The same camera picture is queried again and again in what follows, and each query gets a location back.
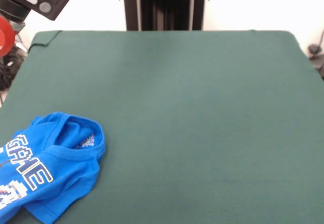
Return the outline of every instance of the white wall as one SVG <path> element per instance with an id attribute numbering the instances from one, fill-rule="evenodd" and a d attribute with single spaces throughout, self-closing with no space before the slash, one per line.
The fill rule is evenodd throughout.
<path id="1" fill-rule="evenodd" d="M 205 2 L 204 30 L 287 30 L 307 52 L 324 29 L 324 0 L 210 0 Z M 123 0 L 71 0 L 56 21 L 31 12 L 22 31 L 31 43 L 42 30 L 125 30 Z"/>

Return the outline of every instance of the blue t-shirt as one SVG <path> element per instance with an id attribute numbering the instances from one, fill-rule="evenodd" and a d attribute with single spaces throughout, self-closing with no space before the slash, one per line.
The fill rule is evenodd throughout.
<path id="1" fill-rule="evenodd" d="M 62 112 L 37 117 L 0 147 L 0 223 L 21 206 L 53 223 L 92 189 L 105 150 L 92 120 Z"/>

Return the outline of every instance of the red object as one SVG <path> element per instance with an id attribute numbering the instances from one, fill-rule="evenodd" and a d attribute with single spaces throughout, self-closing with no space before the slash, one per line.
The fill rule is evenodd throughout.
<path id="1" fill-rule="evenodd" d="M 15 31 L 10 22 L 0 16 L 0 57 L 9 53 L 15 44 Z"/>

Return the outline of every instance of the green felt surface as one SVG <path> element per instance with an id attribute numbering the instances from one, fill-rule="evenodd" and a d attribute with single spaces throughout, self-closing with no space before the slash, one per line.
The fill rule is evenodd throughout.
<path id="1" fill-rule="evenodd" d="M 57 223 L 324 223 L 324 84 L 291 34 L 55 35 L 37 35 L 0 140 L 52 111 L 102 124 L 98 182 Z"/>

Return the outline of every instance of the green mat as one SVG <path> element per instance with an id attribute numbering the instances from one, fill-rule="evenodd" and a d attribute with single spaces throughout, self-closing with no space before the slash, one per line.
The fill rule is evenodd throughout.
<path id="1" fill-rule="evenodd" d="M 94 189 L 57 223 L 324 223 L 323 81 L 275 32 L 39 33 L 5 144 L 53 111 L 100 122 Z M 22 209 L 10 223 L 38 223 Z"/>

